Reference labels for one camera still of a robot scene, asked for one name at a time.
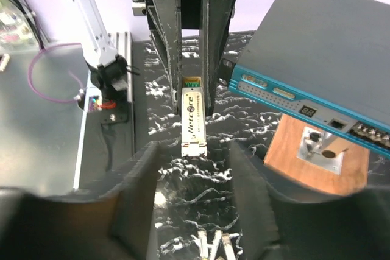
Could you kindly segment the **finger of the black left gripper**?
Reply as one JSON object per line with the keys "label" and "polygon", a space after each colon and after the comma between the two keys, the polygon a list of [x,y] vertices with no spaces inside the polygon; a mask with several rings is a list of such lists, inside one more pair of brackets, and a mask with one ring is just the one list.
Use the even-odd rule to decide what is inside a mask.
{"label": "finger of the black left gripper", "polygon": [[213,114],[218,70],[229,35],[236,0],[201,0],[200,57],[204,82],[205,114]]}
{"label": "finger of the black left gripper", "polygon": [[143,0],[152,43],[167,74],[172,110],[181,113],[182,23],[180,0]]}

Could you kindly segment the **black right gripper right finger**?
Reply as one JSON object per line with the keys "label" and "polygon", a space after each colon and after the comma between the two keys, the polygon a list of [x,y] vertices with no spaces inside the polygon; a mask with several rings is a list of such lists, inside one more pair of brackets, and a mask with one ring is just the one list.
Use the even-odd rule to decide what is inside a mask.
{"label": "black right gripper right finger", "polygon": [[230,143],[233,191],[247,259],[361,259],[363,234],[348,197],[307,189]]}

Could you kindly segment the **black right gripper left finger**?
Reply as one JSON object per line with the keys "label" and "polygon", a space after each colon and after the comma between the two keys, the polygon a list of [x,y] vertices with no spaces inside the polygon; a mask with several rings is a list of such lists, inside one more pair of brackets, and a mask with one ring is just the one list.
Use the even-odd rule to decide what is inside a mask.
{"label": "black right gripper left finger", "polygon": [[146,259],[157,171],[158,143],[154,141],[104,177],[74,192],[79,202],[116,200],[108,236],[134,259]]}

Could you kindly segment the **silver Netcore SFP module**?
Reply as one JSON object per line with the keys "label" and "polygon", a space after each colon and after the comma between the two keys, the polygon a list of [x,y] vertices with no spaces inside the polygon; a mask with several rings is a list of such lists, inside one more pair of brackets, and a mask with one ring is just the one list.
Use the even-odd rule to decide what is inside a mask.
{"label": "silver Netcore SFP module", "polygon": [[182,157],[206,157],[204,89],[201,77],[182,79]]}

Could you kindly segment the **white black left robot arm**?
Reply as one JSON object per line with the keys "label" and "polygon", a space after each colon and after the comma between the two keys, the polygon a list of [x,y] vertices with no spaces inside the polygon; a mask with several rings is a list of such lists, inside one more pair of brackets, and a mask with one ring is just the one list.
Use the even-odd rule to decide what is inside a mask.
{"label": "white black left robot arm", "polygon": [[[111,44],[95,0],[71,0],[77,7],[86,34],[81,39],[83,56],[91,72],[91,82],[108,100],[122,97],[119,81],[126,64]],[[205,114],[215,107],[218,71],[229,35],[236,0],[139,0],[152,43],[168,75],[175,114],[183,111],[182,30],[199,31],[199,50],[204,83]]]}

